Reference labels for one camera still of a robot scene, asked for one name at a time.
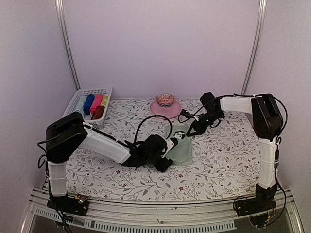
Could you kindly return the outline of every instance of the rolled towel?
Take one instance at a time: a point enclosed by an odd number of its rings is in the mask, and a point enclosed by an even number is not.
[[[96,107],[101,105],[102,99],[103,99],[103,95],[102,94],[95,95],[95,99],[94,99],[94,101],[92,103],[92,106],[91,106],[91,108],[89,110],[91,112],[91,114],[94,114],[94,112],[96,110]]]
[[[84,106],[83,106],[83,112],[86,115],[89,115],[90,108],[92,106],[93,101],[94,101],[94,95],[93,94],[88,95],[86,98],[86,102],[84,103]]]
[[[106,106],[107,105],[107,100],[108,100],[108,95],[103,96],[103,100],[101,102],[101,106]]]
[[[76,105],[75,108],[75,112],[81,113],[82,117],[84,117],[84,111],[83,111],[83,107],[84,107],[84,103],[86,102],[86,97],[85,96],[80,96],[79,97],[79,101]]]
[[[104,106],[97,106],[96,111],[94,112],[94,114],[92,116],[92,120],[98,120],[98,119],[102,118],[104,110],[105,110]]]

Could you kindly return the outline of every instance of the green towel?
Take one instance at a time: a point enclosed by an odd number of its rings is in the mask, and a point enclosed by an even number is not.
[[[189,125],[173,125],[172,134],[170,136],[174,137],[174,133],[177,131],[183,131],[186,133],[189,129]],[[166,135],[170,132],[170,127],[166,126]],[[166,158],[172,159],[172,166],[184,166],[192,164],[192,143],[191,138],[185,136],[184,139],[178,140],[178,144],[166,155]]]

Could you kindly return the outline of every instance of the plastic basket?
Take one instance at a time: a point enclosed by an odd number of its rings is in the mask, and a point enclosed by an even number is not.
[[[105,106],[105,110],[103,113],[103,116],[100,119],[97,120],[91,120],[87,119],[87,117],[84,119],[85,122],[91,124],[95,129],[101,130],[104,127],[104,119],[105,115],[109,106],[110,97],[112,94],[112,88],[101,88],[101,89],[85,89],[85,90],[77,90],[76,93],[74,93],[73,97],[71,98],[66,110],[64,111],[63,117],[69,115],[70,113],[73,113],[76,105],[79,101],[80,96],[88,96],[89,94],[102,94],[102,95],[108,95],[107,104]]]

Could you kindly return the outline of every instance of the yellow rolled towel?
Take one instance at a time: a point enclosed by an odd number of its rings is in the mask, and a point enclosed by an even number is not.
[[[108,100],[108,95],[103,96],[103,100],[101,102],[101,106],[106,106],[107,105],[107,100]]]

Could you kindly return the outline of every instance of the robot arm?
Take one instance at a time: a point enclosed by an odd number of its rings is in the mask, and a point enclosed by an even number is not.
[[[140,167],[147,162],[160,172],[165,172],[173,163],[165,156],[177,142],[151,135],[145,141],[125,143],[86,124],[80,113],[74,112],[51,124],[46,130],[47,177],[49,179],[50,202],[48,206],[64,212],[85,215],[79,201],[67,196],[66,163],[77,149],[87,149],[127,167]]]
[[[260,176],[256,186],[256,197],[253,200],[240,200],[235,203],[239,216],[265,211],[275,207],[274,194],[277,191],[275,172],[279,162],[278,144],[283,125],[283,118],[271,94],[253,97],[223,96],[214,97],[205,93],[200,101],[206,113],[195,117],[185,110],[181,115],[195,118],[187,136],[203,134],[208,126],[216,120],[224,118],[224,111],[238,111],[251,114],[253,128],[259,138],[260,145]]]

